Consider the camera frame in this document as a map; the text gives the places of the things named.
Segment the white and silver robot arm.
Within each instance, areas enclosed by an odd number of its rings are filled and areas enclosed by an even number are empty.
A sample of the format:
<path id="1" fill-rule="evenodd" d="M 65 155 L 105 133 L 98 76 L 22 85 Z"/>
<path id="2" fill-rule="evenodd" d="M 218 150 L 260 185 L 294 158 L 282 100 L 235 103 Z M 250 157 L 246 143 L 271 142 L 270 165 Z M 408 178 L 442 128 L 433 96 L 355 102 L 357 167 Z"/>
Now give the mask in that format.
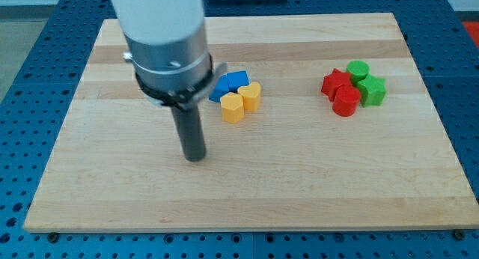
<path id="1" fill-rule="evenodd" d="M 207 43 L 204 0 L 111 0 L 140 88 L 164 106 L 188 111 L 207 97 L 215 67 Z"/>

